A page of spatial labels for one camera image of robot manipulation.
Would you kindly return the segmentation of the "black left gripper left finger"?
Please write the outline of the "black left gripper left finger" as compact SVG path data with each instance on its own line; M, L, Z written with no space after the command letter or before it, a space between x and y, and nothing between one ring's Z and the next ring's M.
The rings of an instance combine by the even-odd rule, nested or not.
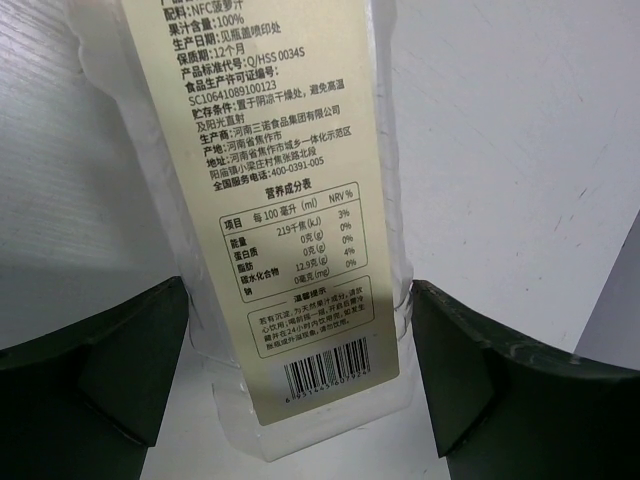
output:
M137 479L189 317L179 277L1 352L4 479Z

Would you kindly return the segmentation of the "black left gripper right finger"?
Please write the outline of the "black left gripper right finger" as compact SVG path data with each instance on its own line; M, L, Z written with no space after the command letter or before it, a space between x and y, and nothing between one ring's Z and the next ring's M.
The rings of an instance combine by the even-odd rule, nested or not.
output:
M549 346L430 282L413 338L435 445L454 479L635 479L639 374Z

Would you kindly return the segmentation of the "cream label juice bottle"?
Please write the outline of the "cream label juice bottle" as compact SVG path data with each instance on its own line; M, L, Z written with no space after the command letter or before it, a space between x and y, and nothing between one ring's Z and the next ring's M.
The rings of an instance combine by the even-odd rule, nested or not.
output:
M406 407L392 1L70 1L187 289L231 445L273 461Z

